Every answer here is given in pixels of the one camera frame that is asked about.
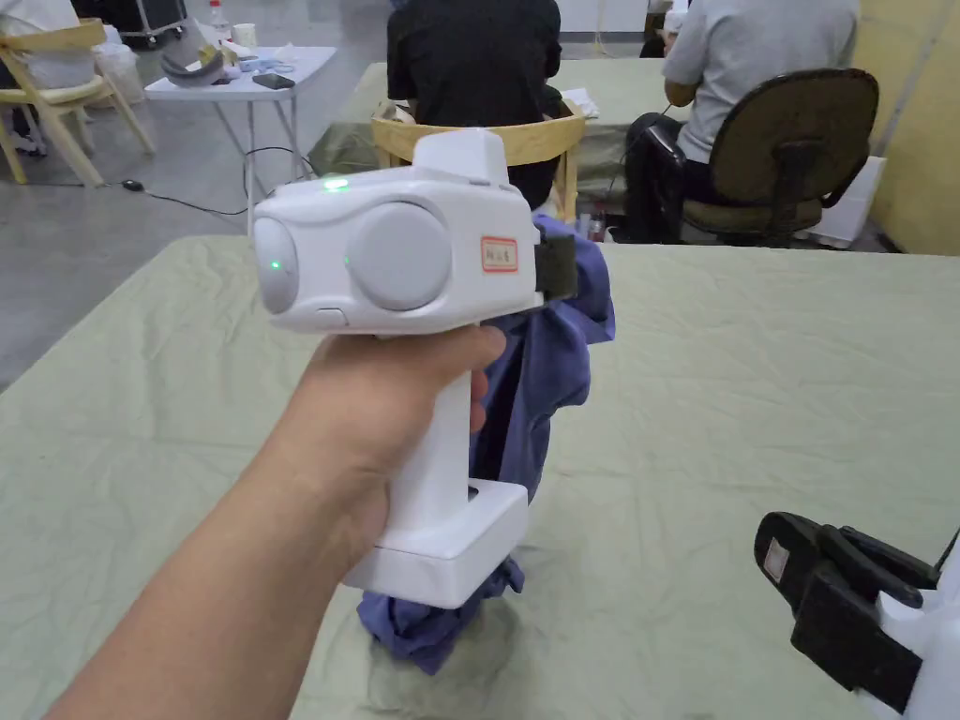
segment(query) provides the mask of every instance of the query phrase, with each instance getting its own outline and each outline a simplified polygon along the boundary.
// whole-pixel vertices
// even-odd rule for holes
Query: dark chair backrest
[[[714,187],[775,208],[839,200],[870,155],[879,87],[863,70],[805,70],[758,85],[731,110],[710,154]]]

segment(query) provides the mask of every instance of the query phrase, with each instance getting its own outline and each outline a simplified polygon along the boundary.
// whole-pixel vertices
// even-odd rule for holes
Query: sneaker
[[[46,149],[37,145],[36,141],[29,135],[21,135],[15,132],[12,138],[13,146],[18,153],[30,157],[47,157]]]

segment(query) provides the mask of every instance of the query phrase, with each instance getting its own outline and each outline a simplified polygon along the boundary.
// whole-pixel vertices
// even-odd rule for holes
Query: yellow wall
[[[960,255],[960,0],[861,3],[854,65],[880,83],[888,158],[873,217],[907,252]]]

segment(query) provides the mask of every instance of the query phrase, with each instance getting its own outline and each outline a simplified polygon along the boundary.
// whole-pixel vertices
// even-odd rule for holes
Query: person
[[[640,116],[627,133],[627,216],[635,242],[649,242],[648,179],[656,174],[638,140],[657,126],[686,156],[684,196],[732,204],[713,187],[713,140],[733,107],[757,85],[785,73],[846,67],[852,61],[858,0],[697,0],[679,32],[664,39],[664,91],[670,105],[693,103],[681,125],[665,114]]]
[[[80,25],[70,0],[0,0],[0,36],[19,37]],[[93,80],[93,56],[87,51],[25,53],[20,59],[41,89],[75,87]],[[10,68],[0,62],[0,88],[19,87]],[[36,119],[36,110],[32,110]],[[21,108],[12,113],[14,141],[29,155],[40,155],[42,143],[32,137],[31,122]]]
[[[438,393],[506,348],[495,327],[326,340],[276,428],[144,588],[47,720],[289,716],[334,589],[373,547],[387,485]]]
[[[409,0],[387,25],[387,94],[418,123],[492,128],[563,112],[546,81],[560,70],[555,0]],[[530,207],[550,195],[559,159],[510,168]]]

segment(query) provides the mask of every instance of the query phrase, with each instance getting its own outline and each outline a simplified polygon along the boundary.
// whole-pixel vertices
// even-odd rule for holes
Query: device handle
[[[439,524],[467,506],[470,373],[437,396],[426,436],[390,485],[389,530]]]

